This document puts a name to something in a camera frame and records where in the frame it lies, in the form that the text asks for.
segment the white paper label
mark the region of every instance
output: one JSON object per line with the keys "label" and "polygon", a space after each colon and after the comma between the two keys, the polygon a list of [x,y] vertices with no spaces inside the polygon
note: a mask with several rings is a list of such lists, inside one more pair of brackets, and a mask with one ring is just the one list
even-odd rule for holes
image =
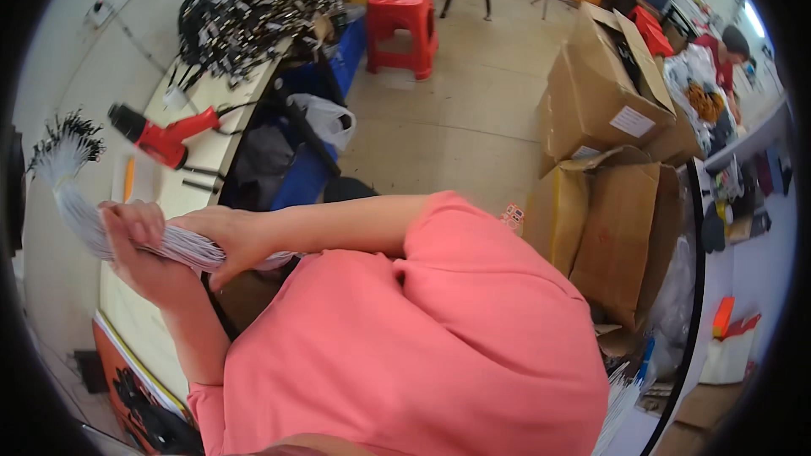
{"label": "white paper label", "polygon": [[577,160],[579,158],[594,157],[595,155],[600,155],[602,153],[603,152],[601,152],[598,149],[589,148],[589,147],[580,147],[580,148],[577,149],[576,152],[574,152],[574,154],[572,154],[572,158],[574,160]]}
{"label": "white paper label", "polygon": [[610,123],[622,132],[634,137],[642,137],[651,127],[656,125],[652,119],[628,106],[623,107]]}

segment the heat gun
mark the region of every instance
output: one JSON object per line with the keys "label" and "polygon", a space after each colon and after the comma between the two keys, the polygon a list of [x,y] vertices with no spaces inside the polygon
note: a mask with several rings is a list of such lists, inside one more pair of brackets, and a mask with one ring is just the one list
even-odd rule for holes
{"label": "heat gun", "polygon": [[182,169],[189,157],[189,149],[182,141],[209,128],[217,130],[220,117],[232,110],[217,111],[211,106],[199,115],[180,119],[166,128],[155,125],[127,104],[113,104],[107,117],[124,137],[157,162],[173,169]]}

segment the pink sleeve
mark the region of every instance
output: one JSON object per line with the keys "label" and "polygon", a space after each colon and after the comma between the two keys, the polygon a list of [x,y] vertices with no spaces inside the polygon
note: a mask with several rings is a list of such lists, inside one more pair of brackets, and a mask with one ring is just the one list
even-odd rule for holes
{"label": "pink sleeve", "polygon": [[199,425],[206,456],[219,456],[226,431],[222,386],[189,382],[186,401]]}
{"label": "pink sleeve", "polygon": [[497,218],[455,193],[431,197],[404,249],[395,270],[405,297],[489,359],[533,373],[545,366],[539,356],[590,347],[596,353],[588,304],[577,289]]}

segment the floor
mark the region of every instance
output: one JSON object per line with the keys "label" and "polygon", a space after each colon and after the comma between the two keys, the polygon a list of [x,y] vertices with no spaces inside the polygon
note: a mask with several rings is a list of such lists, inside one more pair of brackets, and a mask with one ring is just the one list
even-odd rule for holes
{"label": "floor", "polygon": [[339,158],[346,176],[382,194],[452,189],[499,215],[523,206],[540,162],[536,106],[574,10],[531,0],[434,0],[440,47],[431,78],[381,68],[355,74],[347,105],[358,132]]}

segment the red shirt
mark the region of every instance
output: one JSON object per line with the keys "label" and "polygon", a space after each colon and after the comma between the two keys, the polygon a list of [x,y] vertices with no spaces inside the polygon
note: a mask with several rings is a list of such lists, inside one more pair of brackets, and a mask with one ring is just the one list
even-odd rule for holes
{"label": "red shirt", "polygon": [[726,92],[732,92],[732,62],[718,61],[718,40],[709,34],[697,38],[693,44],[705,46],[712,51],[712,61],[715,64],[715,82]]}
{"label": "red shirt", "polygon": [[225,383],[189,384],[208,456],[302,432],[378,456],[591,454],[608,380],[569,280],[454,193],[403,248],[302,259],[231,345]]}

